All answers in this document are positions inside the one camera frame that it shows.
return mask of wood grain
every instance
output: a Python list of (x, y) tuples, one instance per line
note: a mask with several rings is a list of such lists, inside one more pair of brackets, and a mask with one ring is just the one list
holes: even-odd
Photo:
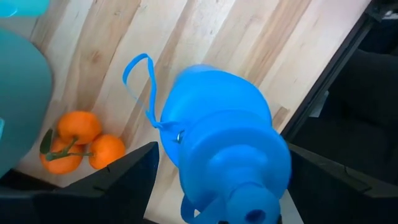
[[(26, 32), (53, 70), (54, 93), (40, 138), (65, 110), (91, 110), (129, 151), (158, 141), (158, 131), (121, 82), (124, 67), (143, 52), (155, 61), (158, 117), (178, 72), (207, 63), (258, 86), (281, 131), (369, 1), (53, 0)], [(129, 85), (147, 103), (144, 63), (132, 71)], [(51, 175), (40, 165), (37, 145), (17, 169), (60, 186), (95, 171), (84, 160), (72, 174)], [(160, 155), (146, 217), (183, 223), (178, 170), (163, 149)]]

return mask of strap loop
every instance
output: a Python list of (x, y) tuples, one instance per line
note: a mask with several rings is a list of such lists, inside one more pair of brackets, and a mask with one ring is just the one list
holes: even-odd
[[(127, 84), (127, 79), (129, 78), (131, 70), (141, 61), (144, 59), (147, 59), (147, 69), (148, 69), (148, 74), (150, 78), (150, 98), (149, 98), (149, 108), (146, 109), (144, 106), (144, 103), (139, 100), (139, 98), (133, 93), (133, 91), (129, 88), (129, 85)], [(154, 61), (151, 59), (151, 57), (145, 53), (138, 55), (137, 57), (133, 58), (130, 63), (126, 66), (123, 72), (122, 76), (122, 81), (124, 86), (126, 87), (127, 91), (129, 94), (137, 101), (138, 104), (140, 104), (144, 109), (145, 109), (145, 115), (149, 119), (151, 125), (154, 128), (158, 129), (165, 129), (166, 126), (168, 125), (173, 125), (177, 124), (175, 121), (169, 121), (169, 122), (158, 122), (156, 121), (156, 115), (155, 115), (155, 100), (156, 100), (156, 79), (155, 79), (155, 69), (154, 69)]]

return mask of green leaf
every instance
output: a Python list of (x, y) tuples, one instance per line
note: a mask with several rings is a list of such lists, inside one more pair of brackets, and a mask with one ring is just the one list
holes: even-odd
[(45, 133), (43, 140), (40, 143), (40, 153), (41, 154), (47, 154), (48, 152), (50, 152), (53, 135), (54, 135), (53, 129), (49, 129)]

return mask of teal object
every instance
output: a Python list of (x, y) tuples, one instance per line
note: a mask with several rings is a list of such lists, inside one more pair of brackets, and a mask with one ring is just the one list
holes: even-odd
[(146, 58), (152, 82), (146, 115), (180, 171), (184, 221), (277, 223), (291, 173), (290, 152), (272, 128), (261, 92), (243, 78), (194, 65), (177, 76), (158, 122), (152, 59), (147, 54), (134, 58), (123, 82), (127, 86), (130, 71)]
[(32, 148), (51, 94), (44, 56), (28, 40), (0, 29), (0, 177)]
[(0, 0), (0, 17), (39, 16), (45, 12), (50, 0)]

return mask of bottle spout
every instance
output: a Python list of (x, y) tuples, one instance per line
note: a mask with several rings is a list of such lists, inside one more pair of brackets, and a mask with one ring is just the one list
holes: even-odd
[(278, 198), (255, 183), (241, 185), (226, 202), (230, 224), (275, 224), (279, 214)]

